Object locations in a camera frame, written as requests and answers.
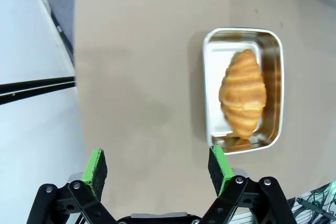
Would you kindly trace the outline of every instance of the bolt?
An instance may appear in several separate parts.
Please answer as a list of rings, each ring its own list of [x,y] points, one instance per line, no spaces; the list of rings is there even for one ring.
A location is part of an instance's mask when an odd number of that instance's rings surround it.
[[[266,186],[269,186],[269,185],[271,184],[271,180],[268,179],[268,178],[266,178],[266,179],[264,180],[264,184],[265,184]]]
[[[74,189],[78,189],[80,187],[80,183],[76,182],[76,183],[74,183],[73,186],[74,186]]]
[[[237,183],[237,184],[241,184],[243,181],[244,181],[244,180],[243,180],[242,177],[238,177],[238,178],[236,178],[236,183]]]
[[[50,193],[53,189],[52,189],[53,187],[52,186],[47,186],[47,188],[46,188],[46,192],[47,193]]]

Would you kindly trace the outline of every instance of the table surface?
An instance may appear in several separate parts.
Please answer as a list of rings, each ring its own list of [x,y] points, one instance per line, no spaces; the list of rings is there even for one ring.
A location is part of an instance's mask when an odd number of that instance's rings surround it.
[[[106,152],[102,202],[116,217],[187,211],[215,199],[207,170],[202,42],[256,27],[282,42],[285,105],[272,147],[230,155],[288,198],[335,179],[334,0],[77,0],[76,71],[87,149]]]

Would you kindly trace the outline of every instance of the green object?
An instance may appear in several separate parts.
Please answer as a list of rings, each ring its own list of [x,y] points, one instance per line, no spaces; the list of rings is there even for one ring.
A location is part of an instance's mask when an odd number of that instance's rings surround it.
[[[95,149],[92,151],[89,162],[82,176],[82,181],[91,188],[93,195],[100,201],[107,177],[107,165],[104,151]]]
[[[217,196],[221,195],[226,183],[234,176],[222,148],[218,145],[210,147],[208,170]]]

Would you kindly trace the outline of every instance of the tray rim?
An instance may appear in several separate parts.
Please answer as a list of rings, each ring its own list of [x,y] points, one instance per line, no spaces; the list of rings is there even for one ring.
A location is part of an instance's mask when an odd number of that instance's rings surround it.
[[[260,28],[244,28],[244,27],[223,27],[223,28],[216,28],[214,30],[212,30],[211,32],[209,32],[203,41],[203,78],[204,78],[204,99],[205,99],[205,121],[206,121],[206,140],[208,143],[208,146],[211,147],[213,146],[213,142],[212,142],[212,138],[211,136],[209,137],[208,134],[208,103],[207,103],[207,95],[206,95],[206,82],[205,82],[205,48],[208,45],[210,39],[212,38],[212,36],[219,32],[219,31],[255,31],[255,32],[259,32],[259,33],[268,33],[271,34],[278,42],[279,44],[279,51],[280,51],[280,71],[281,71],[281,96],[280,96],[280,113],[279,113],[279,130],[278,130],[278,134],[277,136],[274,138],[274,140],[272,141],[272,143],[270,143],[269,145],[263,146],[263,147],[258,147],[258,148],[253,148],[253,149],[249,149],[249,150],[243,150],[243,151],[236,151],[236,152],[228,152],[228,153],[224,153],[225,155],[233,155],[233,154],[239,154],[239,153],[247,153],[247,152],[253,152],[253,151],[258,151],[258,150],[263,150],[266,148],[271,147],[272,145],[274,145],[280,135],[281,135],[281,131],[282,131],[282,117],[283,117],[283,107],[284,107],[284,97],[285,97],[285,90],[284,90],[284,86],[285,86],[285,79],[284,79],[284,53],[283,53],[283,49],[282,49],[282,43],[279,39],[279,37],[273,33],[272,31],[266,30],[266,29],[260,29]]]

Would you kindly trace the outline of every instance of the rectangular stainless steel tray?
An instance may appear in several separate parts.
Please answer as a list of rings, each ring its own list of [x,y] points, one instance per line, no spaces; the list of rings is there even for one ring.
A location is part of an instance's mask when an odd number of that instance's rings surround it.
[[[263,115],[253,136],[252,148],[233,151],[239,138],[225,120],[218,100],[219,88],[232,57],[251,49],[257,57],[266,86],[267,101]],[[250,152],[268,148],[279,138],[284,107],[284,65],[279,38],[268,30],[253,28],[218,28],[204,39],[203,63],[205,79],[205,110],[207,142],[223,147],[227,154]]]

